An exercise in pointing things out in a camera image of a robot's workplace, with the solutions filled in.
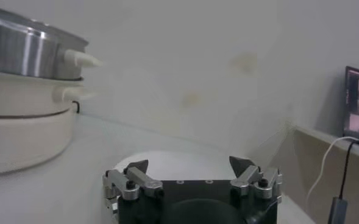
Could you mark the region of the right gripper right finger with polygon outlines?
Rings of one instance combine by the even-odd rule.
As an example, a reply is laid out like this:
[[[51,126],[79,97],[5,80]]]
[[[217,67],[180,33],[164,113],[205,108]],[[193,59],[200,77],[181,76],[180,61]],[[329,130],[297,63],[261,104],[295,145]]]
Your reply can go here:
[[[236,176],[230,185],[240,197],[253,192],[255,198],[262,200],[276,199],[282,202],[282,173],[278,168],[267,168],[262,171],[251,160],[229,156],[231,168]]]

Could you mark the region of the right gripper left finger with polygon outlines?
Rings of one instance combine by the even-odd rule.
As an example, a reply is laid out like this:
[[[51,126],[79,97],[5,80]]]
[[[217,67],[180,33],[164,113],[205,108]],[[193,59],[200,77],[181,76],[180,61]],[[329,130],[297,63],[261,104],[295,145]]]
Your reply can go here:
[[[105,206],[111,212],[111,222],[118,221],[118,199],[136,201],[142,195],[156,200],[163,198],[163,182],[146,174],[147,159],[129,163],[122,172],[106,170],[102,176]]]

